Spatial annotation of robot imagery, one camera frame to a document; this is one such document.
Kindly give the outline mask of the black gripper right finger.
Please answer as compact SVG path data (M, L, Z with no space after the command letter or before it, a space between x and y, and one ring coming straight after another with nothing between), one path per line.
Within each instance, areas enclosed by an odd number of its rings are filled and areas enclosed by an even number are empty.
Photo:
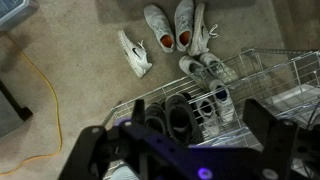
M270 149L277 119L255 99L247 99L243 121L264 149Z

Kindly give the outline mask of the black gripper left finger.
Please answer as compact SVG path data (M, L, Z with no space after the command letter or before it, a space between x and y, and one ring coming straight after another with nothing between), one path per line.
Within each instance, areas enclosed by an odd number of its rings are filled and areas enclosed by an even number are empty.
M137 99L134 103L131 119L138 124L143 124L145 120L145 102L143 99Z

